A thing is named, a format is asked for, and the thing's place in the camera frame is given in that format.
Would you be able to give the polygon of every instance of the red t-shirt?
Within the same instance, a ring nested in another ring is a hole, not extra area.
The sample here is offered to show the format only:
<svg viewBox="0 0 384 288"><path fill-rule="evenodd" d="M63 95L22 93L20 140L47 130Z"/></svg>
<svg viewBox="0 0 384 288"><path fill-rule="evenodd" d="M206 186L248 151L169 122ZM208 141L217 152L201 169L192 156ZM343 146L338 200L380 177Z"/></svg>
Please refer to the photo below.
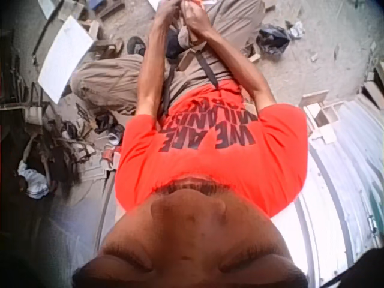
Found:
<svg viewBox="0 0 384 288"><path fill-rule="evenodd" d="M116 197L125 210L173 180L204 175L268 216L300 192L307 173L307 122L288 104L262 109L243 105L232 80L190 91L169 110L162 129L155 118L135 116L126 126L116 175Z"/></svg>

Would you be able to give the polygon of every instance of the shoe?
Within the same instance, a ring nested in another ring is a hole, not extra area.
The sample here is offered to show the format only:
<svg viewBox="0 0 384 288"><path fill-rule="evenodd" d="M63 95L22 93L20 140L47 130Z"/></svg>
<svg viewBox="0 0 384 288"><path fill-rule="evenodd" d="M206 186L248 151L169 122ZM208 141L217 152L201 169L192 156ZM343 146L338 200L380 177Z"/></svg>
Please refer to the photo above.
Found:
<svg viewBox="0 0 384 288"><path fill-rule="evenodd" d="M145 44L143 40L138 36L133 36L128 40L127 43L127 52L128 54L139 54L144 56L145 53Z"/></svg>

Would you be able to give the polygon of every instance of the cloth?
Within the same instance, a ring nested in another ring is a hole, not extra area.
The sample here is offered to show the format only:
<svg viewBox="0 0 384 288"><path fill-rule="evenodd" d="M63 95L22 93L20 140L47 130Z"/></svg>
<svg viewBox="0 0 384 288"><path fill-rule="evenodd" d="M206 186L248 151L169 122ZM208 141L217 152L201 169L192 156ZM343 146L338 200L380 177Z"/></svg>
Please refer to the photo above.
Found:
<svg viewBox="0 0 384 288"><path fill-rule="evenodd" d="M19 163L17 173L26 179L28 183L26 193L30 198L40 199L48 194L49 188L46 177L34 169L27 169L23 160Z"/></svg>
<svg viewBox="0 0 384 288"><path fill-rule="evenodd" d="M157 131L155 119L135 116L126 126L116 197L130 210L154 190L188 175L228 185L272 217L300 192L307 173L305 113L288 104L244 108L232 80L199 87L180 99Z"/></svg>
<svg viewBox="0 0 384 288"><path fill-rule="evenodd" d="M265 15L262 0L219 0L206 7L212 26L221 36L239 50L249 43L255 43ZM187 31L179 33L181 46L186 46ZM202 50L218 81L232 79L227 67L213 50L206 45ZM71 78L72 91L88 103L90 111L103 107L120 113L136 107L137 78L143 61L141 55L127 55L116 59L105 59L87 63ZM164 78L169 74L166 65ZM196 87L209 83L197 59L193 59L184 71L176 71L170 87L173 104L181 96Z"/></svg>

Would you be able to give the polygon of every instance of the khaki pants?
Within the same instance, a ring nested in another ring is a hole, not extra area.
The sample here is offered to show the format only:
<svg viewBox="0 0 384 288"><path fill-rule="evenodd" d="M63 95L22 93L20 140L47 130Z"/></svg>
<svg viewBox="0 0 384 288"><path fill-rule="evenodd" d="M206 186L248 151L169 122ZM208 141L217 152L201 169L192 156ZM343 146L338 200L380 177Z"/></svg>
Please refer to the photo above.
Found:
<svg viewBox="0 0 384 288"><path fill-rule="evenodd" d="M216 4L207 6L206 11L212 26L241 50L248 43L255 43L265 15L265 5L262 0L218 0ZM187 45L182 43L187 38L186 30L182 29L179 35L181 46ZM208 45L203 48L202 55L218 81L232 78ZM87 63L73 74L72 91L85 100L89 108L102 107L122 113L131 110L136 106L137 78L142 61L140 55L127 55ZM207 83L209 79L194 58L183 72L175 72L170 87L172 103L186 92Z"/></svg>

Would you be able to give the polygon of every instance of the black plastic bag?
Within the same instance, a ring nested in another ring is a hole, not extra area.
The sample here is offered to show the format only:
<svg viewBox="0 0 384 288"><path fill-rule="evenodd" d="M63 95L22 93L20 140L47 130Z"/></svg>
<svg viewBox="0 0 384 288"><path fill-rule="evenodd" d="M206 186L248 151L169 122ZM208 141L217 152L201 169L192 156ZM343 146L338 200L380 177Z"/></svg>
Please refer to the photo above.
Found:
<svg viewBox="0 0 384 288"><path fill-rule="evenodd" d="M290 42L287 31L279 26L271 24L263 25L256 43L264 53L270 55L281 55Z"/></svg>

